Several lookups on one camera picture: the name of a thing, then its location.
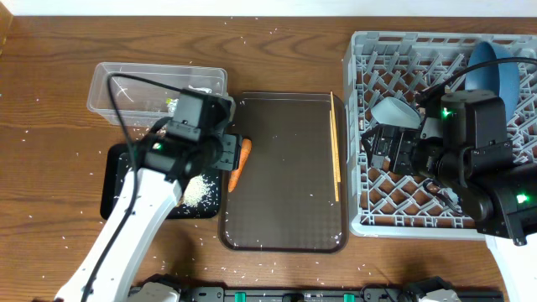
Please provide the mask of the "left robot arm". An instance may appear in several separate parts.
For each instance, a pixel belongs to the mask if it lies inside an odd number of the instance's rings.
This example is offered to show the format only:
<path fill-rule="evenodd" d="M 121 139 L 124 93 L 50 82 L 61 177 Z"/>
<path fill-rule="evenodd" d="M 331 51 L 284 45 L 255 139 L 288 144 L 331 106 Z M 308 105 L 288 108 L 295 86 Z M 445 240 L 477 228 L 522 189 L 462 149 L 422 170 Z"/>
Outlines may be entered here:
<path fill-rule="evenodd" d="M 124 301 L 156 232 L 190 180 L 206 169 L 238 167 L 240 142 L 225 129 L 230 96 L 182 89 L 173 116 L 159 119 L 128 144 L 131 169 L 111 215 L 57 301 Z"/>

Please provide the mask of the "dark blue plate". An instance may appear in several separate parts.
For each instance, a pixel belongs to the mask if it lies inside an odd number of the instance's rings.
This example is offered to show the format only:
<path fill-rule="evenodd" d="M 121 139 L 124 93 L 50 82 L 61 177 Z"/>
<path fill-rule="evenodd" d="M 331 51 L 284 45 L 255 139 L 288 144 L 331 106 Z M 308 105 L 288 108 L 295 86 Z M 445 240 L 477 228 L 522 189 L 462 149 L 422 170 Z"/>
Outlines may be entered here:
<path fill-rule="evenodd" d="M 490 60 L 511 58 L 512 54 L 502 45 L 481 42 L 472 51 L 468 65 Z M 516 63 L 489 65 L 466 74 L 466 90 L 488 90 L 503 99 L 508 122 L 514 115 L 519 101 L 519 68 Z"/>

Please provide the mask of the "yellow green snack wrapper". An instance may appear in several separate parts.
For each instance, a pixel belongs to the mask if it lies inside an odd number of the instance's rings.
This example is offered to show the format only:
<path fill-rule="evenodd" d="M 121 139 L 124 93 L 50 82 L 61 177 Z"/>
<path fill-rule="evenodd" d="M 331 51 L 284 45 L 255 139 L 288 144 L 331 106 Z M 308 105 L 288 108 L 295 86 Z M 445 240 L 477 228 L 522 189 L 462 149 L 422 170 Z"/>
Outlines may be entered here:
<path fill-rule="evenodd" d="M 166 106 L 167 106 L 169 115 L 173 116 L 175 114 L 175 110 L 177 108 L 178 100 L 179 100 L 178 98 L 175 98 L 175 99 L 167 98 L 166 99 Z"/>

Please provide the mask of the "orange carrot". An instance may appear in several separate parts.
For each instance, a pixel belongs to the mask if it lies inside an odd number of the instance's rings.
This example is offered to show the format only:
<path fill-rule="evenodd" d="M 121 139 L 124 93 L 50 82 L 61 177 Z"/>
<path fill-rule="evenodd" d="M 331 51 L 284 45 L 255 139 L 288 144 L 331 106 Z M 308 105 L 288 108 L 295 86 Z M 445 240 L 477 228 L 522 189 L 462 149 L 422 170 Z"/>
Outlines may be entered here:
<path fill-rule="evenodd" d="M 228 182 L 228 192 L 231 193 L 235 190 L 237 183 L 240 179 L 240 176 L 242 174 L 242 171 L 244 169 L 245 164 L 247 163 L 249 154 L 252 150 L 252 140 L 249 138 L 244 138 L 242 140 L 242 147 L 240 150 L 240 156 L 239 156 L 239 162 L 238 162 L 238 168 L 233 170 L 230 173 L 230 179 Z"/>

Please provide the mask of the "light blue rice bowl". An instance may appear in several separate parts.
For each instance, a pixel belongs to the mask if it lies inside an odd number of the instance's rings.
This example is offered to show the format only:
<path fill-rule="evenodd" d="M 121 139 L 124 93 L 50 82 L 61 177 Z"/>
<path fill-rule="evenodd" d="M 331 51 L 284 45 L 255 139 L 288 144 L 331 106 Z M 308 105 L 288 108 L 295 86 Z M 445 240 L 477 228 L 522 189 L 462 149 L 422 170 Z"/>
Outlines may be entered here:
<path fill-rule="evenodd" d="M 371 113 L 379 124 L 417 129 L 421 123 L 419 113 L 411 105 L 391 96 L 374 105 Z"/>

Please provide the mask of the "white tissue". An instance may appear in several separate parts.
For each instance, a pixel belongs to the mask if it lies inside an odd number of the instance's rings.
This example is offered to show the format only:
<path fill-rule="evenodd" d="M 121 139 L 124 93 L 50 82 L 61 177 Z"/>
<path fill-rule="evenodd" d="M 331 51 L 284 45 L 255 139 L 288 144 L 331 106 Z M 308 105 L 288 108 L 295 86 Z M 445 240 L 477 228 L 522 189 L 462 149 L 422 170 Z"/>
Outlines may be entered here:
<path fill-rule="evenodd" d="M 204 92 L 206 94 L 211 94 L 212 93 L 212 89 L 211 88 L 208 88 L 208 87 L 193 87 L 193 86 L 188 86 L 188 88 L 190 90 L 193 90 L 193 91 L 201 91 L 201 92 Z"/>

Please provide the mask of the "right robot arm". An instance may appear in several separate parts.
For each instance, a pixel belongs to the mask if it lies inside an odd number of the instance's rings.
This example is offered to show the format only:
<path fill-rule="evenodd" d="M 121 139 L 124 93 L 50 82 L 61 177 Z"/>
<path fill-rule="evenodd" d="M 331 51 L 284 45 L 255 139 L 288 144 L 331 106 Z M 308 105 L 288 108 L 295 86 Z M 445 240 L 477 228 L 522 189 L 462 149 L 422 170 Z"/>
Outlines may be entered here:
<path fill-rule="evenodd" d="M 362 135 L 370 166 L 429 178 L 460 198 L 503 276 L 512 301 L 536 299 L 536 165 L 516 164 L 503 100 L 491 91 L 422 92 L 424 126 L 379 124 Z"/>

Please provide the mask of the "white rice pile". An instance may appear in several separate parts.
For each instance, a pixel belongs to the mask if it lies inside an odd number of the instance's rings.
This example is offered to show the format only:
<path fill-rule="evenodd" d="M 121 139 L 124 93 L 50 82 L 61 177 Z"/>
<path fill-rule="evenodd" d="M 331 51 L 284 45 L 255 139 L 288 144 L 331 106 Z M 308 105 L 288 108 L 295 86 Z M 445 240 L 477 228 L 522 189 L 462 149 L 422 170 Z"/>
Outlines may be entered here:
<path fill-rule="evenodd" d="M 207 207 L 216 200 L 216 183 L 207 176 L 198 175 L 190 180 L 185 193 L 181 197 L 186 207 Z"/>

